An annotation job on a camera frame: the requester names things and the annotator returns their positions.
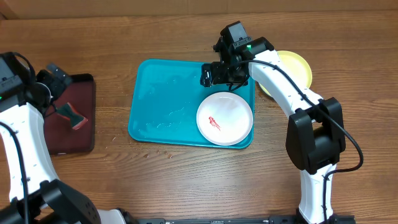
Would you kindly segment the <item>green and red sponge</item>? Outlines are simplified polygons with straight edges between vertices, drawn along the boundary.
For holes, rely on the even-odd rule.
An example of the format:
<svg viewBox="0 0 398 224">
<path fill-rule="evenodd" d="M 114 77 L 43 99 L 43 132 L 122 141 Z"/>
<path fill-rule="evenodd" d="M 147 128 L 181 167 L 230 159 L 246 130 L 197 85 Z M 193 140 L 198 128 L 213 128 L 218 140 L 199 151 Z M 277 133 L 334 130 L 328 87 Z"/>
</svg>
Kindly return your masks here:
<svg viewBox="0 0 398 224">
<path fill-rule="evenodd" d="M 63 119 L 68 120 L 74 130 L 80 129 L 88 121 L 69 102 L 58 108 L 56 113 Z"/>
</svg>

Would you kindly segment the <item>white plate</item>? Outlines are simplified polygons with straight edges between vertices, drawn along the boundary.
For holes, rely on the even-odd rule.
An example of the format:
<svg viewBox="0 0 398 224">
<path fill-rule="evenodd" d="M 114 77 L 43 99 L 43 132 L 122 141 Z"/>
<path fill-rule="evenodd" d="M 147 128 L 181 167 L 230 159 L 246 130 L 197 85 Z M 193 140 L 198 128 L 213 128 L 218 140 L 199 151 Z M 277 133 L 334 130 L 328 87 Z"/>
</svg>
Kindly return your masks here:
<svg viewBox="0 0 398 224">
<path fill-rule="evenodd" d="M 232 146 L 249 136 L 254 115 L 249 104 L 239 95 L 218 92 L 201 102 L 196 122 L 206 140 L 217 146 Z"/>
</svg>

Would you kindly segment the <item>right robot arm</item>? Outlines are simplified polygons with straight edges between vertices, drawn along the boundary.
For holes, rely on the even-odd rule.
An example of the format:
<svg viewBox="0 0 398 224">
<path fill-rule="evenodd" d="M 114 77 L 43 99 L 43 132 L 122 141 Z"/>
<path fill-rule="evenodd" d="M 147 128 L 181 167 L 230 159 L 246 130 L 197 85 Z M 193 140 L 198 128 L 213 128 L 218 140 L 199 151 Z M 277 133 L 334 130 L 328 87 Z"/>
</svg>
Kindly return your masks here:
<svg viewBox="0 0 398 224">
<path fill-rule="evenodd" d="M 360 158 L 356 166 L 344 171 L 358 170 L 364 161 L 358 143 L 344 129 L 338 100 L 324 100 L 299 84 L 274 46 L 263 37 L 253 40 L 222 35 L 213 50 L 219 53 L 220 61 L 202 66 L 201 85 L 227 84 L 234 91 L 252 78 L 267 89 L 287 116 L 285 148 L 300 170 L 301 183 L 301 199 L 293 221 L 355 223 L 354 217 L 336 215 L 331 207 L 332 178 L 340 172 L 337 163 L 347 140 Z"/>
</svg>

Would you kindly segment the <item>green rimmed plate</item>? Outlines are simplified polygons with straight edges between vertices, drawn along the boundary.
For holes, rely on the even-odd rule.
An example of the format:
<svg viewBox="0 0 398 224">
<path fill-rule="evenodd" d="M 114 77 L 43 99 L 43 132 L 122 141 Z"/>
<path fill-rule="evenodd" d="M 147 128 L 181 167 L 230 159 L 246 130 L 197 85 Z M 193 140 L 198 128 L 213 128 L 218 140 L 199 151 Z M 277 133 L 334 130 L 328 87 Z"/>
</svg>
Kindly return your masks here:
<svg viewBox="0 0 398 224">
<path fill-rule="evenodd" d="M 280 61 L 284 64 L 284 70 L 298 85 L 310 88 L 312 84 L 312 70 L 308 62 L 299 54 L 287 50 L 277 51 Z"/>
</svg>

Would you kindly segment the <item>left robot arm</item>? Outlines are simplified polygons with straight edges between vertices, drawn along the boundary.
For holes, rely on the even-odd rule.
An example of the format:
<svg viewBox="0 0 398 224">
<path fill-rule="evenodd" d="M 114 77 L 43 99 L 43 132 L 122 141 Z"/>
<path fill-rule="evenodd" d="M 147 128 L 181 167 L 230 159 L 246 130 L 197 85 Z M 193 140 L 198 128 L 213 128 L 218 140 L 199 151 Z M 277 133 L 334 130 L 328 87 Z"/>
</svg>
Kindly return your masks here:
<svg viewBox="0 0 398 224">
<path fill-rule="evenodd" d="M 99 210 L 63 183 L 45 142 L 44 118 L 76 80 L 51 63 L 35 72 L 20 53 L 1 54 L 1 137 L 10 173 L 10 204 L 1 223 L 137 223 L 121 209 Z"/>
</svg>

